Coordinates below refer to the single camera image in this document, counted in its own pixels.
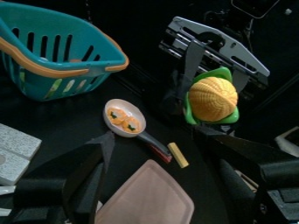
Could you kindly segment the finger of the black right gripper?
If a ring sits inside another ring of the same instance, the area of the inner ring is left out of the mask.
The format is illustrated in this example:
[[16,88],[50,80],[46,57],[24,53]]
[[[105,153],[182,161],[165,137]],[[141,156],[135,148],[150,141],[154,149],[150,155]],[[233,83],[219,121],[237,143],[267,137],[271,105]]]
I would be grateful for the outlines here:
[[193,85],[193,79],[202,63],[205,47],[193,41],[183,56],[182,67],[173,72],[173,98],[182,101]]
[[245,89],[246,85],[249,84],[249,75],[239,70],[233,72],[233,84],[241,93]]

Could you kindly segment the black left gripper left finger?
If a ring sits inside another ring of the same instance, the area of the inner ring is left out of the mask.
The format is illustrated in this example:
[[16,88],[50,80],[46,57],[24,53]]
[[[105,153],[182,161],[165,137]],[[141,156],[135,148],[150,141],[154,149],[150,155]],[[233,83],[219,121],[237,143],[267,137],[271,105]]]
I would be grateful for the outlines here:
[[114,148],[107,132],[28,172],[15,189],[11,224],[95,224]]

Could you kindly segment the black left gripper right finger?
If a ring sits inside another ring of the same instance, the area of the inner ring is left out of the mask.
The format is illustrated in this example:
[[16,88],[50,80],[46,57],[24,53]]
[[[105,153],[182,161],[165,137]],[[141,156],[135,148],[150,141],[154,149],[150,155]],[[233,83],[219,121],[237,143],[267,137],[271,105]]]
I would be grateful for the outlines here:
[[205,126],[194,128],[198,144],[257,184],[243,224],[299,224],[299,158]]

